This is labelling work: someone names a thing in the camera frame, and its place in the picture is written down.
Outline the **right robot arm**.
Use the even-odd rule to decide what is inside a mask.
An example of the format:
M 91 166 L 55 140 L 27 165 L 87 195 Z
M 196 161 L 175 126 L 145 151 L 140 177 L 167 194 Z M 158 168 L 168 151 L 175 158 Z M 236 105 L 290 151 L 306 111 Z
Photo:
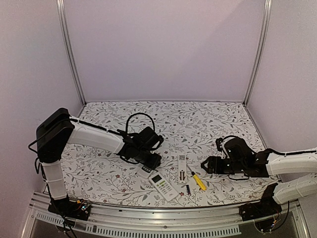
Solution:
M 278 152 L 271 148 L 255 152 L 246 141 L 229 135 L 216 139 L 220 156 L 209 156 L 201 163 L 208 174 L 243 174 L 248 178 L 268 178 L 282 174 L 300 174 L 303 177 L 277 183 L 271 187 L 270 197 L 264 198 L 256 206 L 260 216 L 267 216 L 275 209 L 275 203 L 283 204 L 317 192 L 317 150 L 315 148 Z

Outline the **slim white remote control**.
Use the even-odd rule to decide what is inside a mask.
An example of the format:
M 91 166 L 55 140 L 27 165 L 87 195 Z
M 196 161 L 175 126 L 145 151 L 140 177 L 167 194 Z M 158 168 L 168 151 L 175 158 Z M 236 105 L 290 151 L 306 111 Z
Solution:
M 178 183 L 184 184 L 187 181 L 187 172 L 186 172 L 186 156 L 178 156 Z

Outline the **right aluminium frame post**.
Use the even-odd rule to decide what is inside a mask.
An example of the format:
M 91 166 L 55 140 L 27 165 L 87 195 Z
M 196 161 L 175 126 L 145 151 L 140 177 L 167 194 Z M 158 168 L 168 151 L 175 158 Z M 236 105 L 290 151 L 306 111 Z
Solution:
M 264 12 L 263 12 L 262 26 L 261 26 L 261 30 L 260 30 L 260 37 L 259 37 L 258 46 L 257 46 L 257 50 L 256 50 L 255 60 L 253 63 L 251 76 L 249 79 L 247 91 L 246 91 L 244 101 L 243 101 L 243 104 L 245 107 L 247 107 L 249 102 L 250 102 L 252 92 L 253 92 L 253 89 L 254 89 L 254 86 L 256 83 L 257 74 L 258 74 L 258 71 L 260 68 L 261 59 L 263 56 L 263 51 L 264 51 L 266 37 L 267 37 L 267 33 L 268 33 L 268 28 L 269 28 L 271 7 L 272 7 L 272 0 L 265 0 L 264 1 Z

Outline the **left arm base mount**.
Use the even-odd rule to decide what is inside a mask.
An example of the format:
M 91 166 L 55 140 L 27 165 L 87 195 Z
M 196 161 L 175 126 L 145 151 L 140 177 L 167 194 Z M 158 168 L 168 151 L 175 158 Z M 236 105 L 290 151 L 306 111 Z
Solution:
M 91 212 L 91 203 L 83 199 L 71 201 L 68 197 L 59 200 L 51 199 L 48 211 L 61 217 L 87 221 Z

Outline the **aluminium frame post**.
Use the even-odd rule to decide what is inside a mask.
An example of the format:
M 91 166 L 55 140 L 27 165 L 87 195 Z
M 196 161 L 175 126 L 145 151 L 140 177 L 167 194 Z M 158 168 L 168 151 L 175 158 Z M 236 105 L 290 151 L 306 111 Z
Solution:
M 257 50 L 256 50 L 255 60 L 253 63 L 251 76 L 249 79 L 247 91 L 246 91 L 244 101 L 243 101 L 243 104 L 245 107 L 247 107 L 249 102 L 250 102 L 252 92 L 253 92 L 253 89 L 254 89 L 254 86 L 256 83 L 257 74 L 258 74 L 258 71 L 260 68 L 261 59 L 263 56 L 263 51 L 264 51 L 266 37 L 267 37 L 267 33 L 268 33 L 268 28 L 269 28 L 271 7 L 272 7 L 272 0 L 265 0 L 264 1 L 264 12 L 263 12 L 262 26 L 261 26 L 261 30 L 260 30 L 260 37 L 259 37 L 258 46 L 257 46 Z
M 72 78 L 74 81 L 75 89 L 76 89 L 77 95 L 79 97 L 80 103 L 84 107 L 87 104 L 87 102 L 85 99 L 82 84 L 80 82 L 79 73 L 77 70 L 76 61 L 75 61 L 75 57 L 74 57 L 74 53 L 73 53 L 73 49 L 72 49 L 72 45 L 71 45 L 71 39 L 70 39 L 68 25 L 67 25 L 64 1 L 57 0 L 56 6 L 57 6 L 57 12 L 58 12 L 59 23 L 60 23 L 60 27 L 61 27 L 62 38 L 63 38 L 63 42 L 64 42 L 64 46 L 65 46 L 65 51 L 66 51 L 71 75 L 72 75 Z

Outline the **left aluminium frame post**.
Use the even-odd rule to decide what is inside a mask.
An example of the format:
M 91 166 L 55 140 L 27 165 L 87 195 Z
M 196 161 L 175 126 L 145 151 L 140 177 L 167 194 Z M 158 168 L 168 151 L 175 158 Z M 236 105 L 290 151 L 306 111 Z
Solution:
M 65 46 L 65 51 L 66 51 L 71 75 L 72 75 L 72 78 L 74 81 L 75 89 L 76 89 L 77 95 L 79 97 L 80 103 L 84 107 L 87 104 L 87 102 L 85 99 L 82 84 L 80 82 L 79 73 L 77 70 L 76 61 L 75 61 L 75 57 L 74 57 L 74 53 L 73 53 L 73 49 L 72 49 L 72 45 L 71 45 L 71 39 L 70 39 L 68 25 L 67 25 L 64 1 L 57 0 L 56 6 L 57 6 L 57 12 L 58 12 L 59 23 L 60 23 L 60 27 L 61 27 L 62 38 L 63 38 L 63 42 L 64 42 L 64 46 Z

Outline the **floral patterned table mat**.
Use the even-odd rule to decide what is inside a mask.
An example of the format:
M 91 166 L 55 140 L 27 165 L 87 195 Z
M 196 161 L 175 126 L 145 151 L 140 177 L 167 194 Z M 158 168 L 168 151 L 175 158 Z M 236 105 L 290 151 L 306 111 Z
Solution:
M 178 196 L 166 201 L 149 180 L 139 176 L 138 165 L 93 147 L 67 145 L 61 159 L 64 183 L 70 198 L 137 207 L 187 208 L 244 203 L 261 198 L 276 177 L 241 180 L 240 175 L 207 174 L 200 164 L 217 155 L 217 138 L 236 135 L 255 151 L 263 144 L 244 107 L 238 103 L 204 102 L 100 102 L 88 103 L 80 119 L 110 130 L 139 132 L 155 126 L 164 142 L 158 171 L 177 190 Z M 186 168 L 187 181 L 178 183 L 178 156 L 206 186 L 203 191 Z M 191 195 L 187 194 L 189 185 Z

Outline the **black-faced white remote control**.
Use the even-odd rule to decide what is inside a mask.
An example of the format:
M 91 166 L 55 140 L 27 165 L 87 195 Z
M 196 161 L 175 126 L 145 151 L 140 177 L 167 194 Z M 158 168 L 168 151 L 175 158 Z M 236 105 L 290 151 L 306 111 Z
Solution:
M 144 178 L 144 179 L 148 179 L 151 175 L 157 173 L 157 170 L 151 170 L 146 166 L 142 166 L 139 170 L 138 170 L 138 174 L 140 177 Z

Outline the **yellow pry tool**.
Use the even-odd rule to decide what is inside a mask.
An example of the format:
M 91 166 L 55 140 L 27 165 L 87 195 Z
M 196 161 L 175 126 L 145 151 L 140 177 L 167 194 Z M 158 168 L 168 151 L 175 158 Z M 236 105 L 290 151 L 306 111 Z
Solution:
M 190 171 L 190 173 L 191 173 L 193 179 L 195 180 L 195 182 L 196 182 L 196 184 L 199 186 L 199 188 L 200 188 L 201 190 L 203 190 L 203 191 L 206 191 L 206 189 L 207 189 L 206 186 L 205 186 L 204 183 L 201 181 L 201 179 L 197 176 L 197 174 L 196 174 L 194 171 L 192 171 L 192 169 L 191 169 L 189 166 L 187 166 L 187 168 L 189 169 L 189 171 Z

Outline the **white remote with display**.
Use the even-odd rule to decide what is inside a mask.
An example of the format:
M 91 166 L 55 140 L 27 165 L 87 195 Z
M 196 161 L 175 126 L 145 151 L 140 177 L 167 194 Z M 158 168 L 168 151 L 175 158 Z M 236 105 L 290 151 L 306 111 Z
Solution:
M 149 181 L 166 201 L 171 201 L 178 196 L 176 189 L 159 172 L 150 175 Z

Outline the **left purple AAA battery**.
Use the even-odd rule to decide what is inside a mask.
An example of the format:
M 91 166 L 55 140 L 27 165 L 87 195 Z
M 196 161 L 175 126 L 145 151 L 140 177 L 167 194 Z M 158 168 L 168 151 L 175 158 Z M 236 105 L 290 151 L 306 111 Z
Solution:
M 187 194 L 190 196 L 191 195 L 191 191 L 190 191 L 190 187 L 189 187 L 188 184 L 186 185 L 186 190 L 187 190 Z

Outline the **front aluminium rail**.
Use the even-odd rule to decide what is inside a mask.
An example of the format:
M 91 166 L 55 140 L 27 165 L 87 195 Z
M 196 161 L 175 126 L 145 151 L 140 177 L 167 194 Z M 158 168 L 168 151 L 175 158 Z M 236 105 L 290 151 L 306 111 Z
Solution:
M 268 217 L 243 221 L 239 205 L 203 208 L 139 208 L 94 203 L 86 221 L 71 219 L 72 228 L 48 211 L 49 198 L 35 193 L 30 201 L 24 238 L 309 238 L 299 202 L 283 205 L 276 228 L 257 229 Z

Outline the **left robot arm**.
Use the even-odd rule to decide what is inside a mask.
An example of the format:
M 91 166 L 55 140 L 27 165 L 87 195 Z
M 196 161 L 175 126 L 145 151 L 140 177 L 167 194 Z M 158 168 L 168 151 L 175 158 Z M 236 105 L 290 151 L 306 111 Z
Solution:
M 71 116 L 66 108 L 59 108 L 36 129 L 37 157 L 42 166 L 45 182 L 55 208 L 63 215 L 70 215 L 73 203 L 67 198 L 61 168 L 61 155 L 67 144 L 80 144 L 103 149 L 118 155 L 125 162 L 133 159 L 151 172 L 161 163 L 161 156 L 154 151 L 164 138 L 156 134 L 155 126 L 141 132 L 129 133 L 127 129 L 108 130 Z

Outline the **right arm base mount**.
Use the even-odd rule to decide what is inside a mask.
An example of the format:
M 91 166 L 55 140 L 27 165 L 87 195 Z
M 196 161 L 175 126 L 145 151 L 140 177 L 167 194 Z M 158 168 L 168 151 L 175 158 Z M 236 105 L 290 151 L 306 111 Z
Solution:
M 239 206 L 239 215 L 242 221 L 253 220 L 255 228 L 261 233 L 273 231 L 279 221 L 281 212 L 281 205 L 271 198 Z

